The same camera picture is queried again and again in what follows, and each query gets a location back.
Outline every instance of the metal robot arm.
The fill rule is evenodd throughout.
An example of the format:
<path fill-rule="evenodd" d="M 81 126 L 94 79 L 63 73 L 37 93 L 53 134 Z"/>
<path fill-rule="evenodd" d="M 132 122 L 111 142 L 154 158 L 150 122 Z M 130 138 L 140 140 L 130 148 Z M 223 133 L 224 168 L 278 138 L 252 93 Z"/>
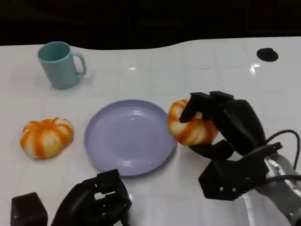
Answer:
<path fill-rule="evenodd" d="M 206 198 L 234 200 L 251 189 L 269 197 L 291 225 L 301 226 L 300 176 L 283 156 L 277 153 L 280 143 L 267 144 L 262 125 L 250 104 L 219 91 L 191 93 L 181 122 L 201 112 L 212 120 L 225 140 L 215 145 L 193 145 L 190 148 L 211 158 L 199 177 Z M 239 161 L 227 160 L 233 152 Z"/>

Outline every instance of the white tabletop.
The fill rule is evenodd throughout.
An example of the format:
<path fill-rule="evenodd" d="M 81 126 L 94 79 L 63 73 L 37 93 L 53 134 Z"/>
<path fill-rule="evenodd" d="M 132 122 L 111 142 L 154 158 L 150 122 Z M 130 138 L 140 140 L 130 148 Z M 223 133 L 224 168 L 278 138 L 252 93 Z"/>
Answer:
<path fill-rule="evenodd" d="M 301 38 L 260 38 L 197 40 L 146 50 L 72 48 L 84 55 L 88 73 L 67 90 L 50 87 L 36 57 L 40 46 L 0 47 L 0 225 L 9 225 L 11 198 L 30 192 L 38 193 L 50 225 L 70 189 L 96 176 L 99 170 L 85 153 L 84 130 L 99 109 L 117 100 L 148 100 L 168 111 L 190 92 L 220 90 L 248 100 L 267 136 L 281 129 L 300 132 L 300 43 Z M 256 51 L 263 47 L 273 48 L 279 59 L 258 59 Z M 55 158 L 28 158 L 19 145 L 24 125 L 54 117 L 73 123 L 73 143 Z M 293 161 L 294 137 L 279 140 L 281 154 Z M 133 196 L 133 226 L 288 225 L 256 192 L 234 202 L 205 199 L 197 178 L 208 163 L 179 145 L 160 170 L 124 179 Z"/>

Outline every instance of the decorative pumpkin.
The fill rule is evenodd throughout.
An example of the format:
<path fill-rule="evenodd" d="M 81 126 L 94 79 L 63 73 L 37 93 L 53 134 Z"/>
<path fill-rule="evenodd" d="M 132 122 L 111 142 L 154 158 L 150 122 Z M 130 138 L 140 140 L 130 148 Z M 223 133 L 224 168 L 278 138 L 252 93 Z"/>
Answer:
<path fill-rule="evenodd" d="M 202 119 L 202 113 L 197 113 L 194 118 L 181 123 L 180 116 L 189 99 L 179 100 L 173 103 L 168 113 L 168 129 L 171 135 L 180 144 L 185 146 L 197 144 L 210 144 L 215 139 L 218 130 L 212 121 Z"/>
<path fill-rule="evenodd" d="M 72 124 L 62 118 L 30 121 L 23 129 L 20 144 L 33 159 L 55 156 L 71 143 Z"/>

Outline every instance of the lavender plate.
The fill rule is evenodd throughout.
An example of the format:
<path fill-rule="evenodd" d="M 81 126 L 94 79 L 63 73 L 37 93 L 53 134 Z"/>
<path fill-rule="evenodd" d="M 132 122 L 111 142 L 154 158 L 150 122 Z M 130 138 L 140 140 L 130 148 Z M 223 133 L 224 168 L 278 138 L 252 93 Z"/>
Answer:
<path fill-rule="evenodd" d="M 165 111 L 150 102 L 118 101 L 90 120 L 85 148 L 91 161 L 104 171 L 141 175 L 164 163 L 176 147 L 167 124 Z"/>

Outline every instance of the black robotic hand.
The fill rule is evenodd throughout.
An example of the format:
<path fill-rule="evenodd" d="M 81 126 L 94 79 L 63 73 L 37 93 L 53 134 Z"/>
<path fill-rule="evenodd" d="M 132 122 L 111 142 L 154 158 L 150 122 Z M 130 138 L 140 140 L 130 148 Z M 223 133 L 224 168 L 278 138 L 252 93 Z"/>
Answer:
<path fill-rule="evenodd" d="M 198 179 L 205 197 L 234 200 L 263 183 L 269 171 L 264 158 L 282 146 L 280 143 L 267 144 L 261 123 L 250 104 L 219 91 L 209 95 L 191 93 L 180 122 L 188 122 L 197 112 L 203 114 L 204 120 L 212 120 L 225 138 L 214 145 L 190 146 L 198 154 L 212 159 Z M 235 151 L 243 156 L 242 159 L 227 160 Z"/>
<path fill-rule="evenodd" d="M 246 155 L 266 144 L 261 123 L 253 108 L 245 100 L 236 100 L 220 91 L 191 93 L 180 122 L 188 122 L 201 112 L 204 120 L 212 120 L 226 140 L 215 145 L 193 145 L 190 148 L 210 159 L 227 159 L 234 151 Z"/>
<path fill-rule="evenodd" d="M 96 193 L 105 195 L 95 199 Z M 131 201 L 117 169 L 74 186 L 58 208 L 51 226 L 127 226 Z"/>

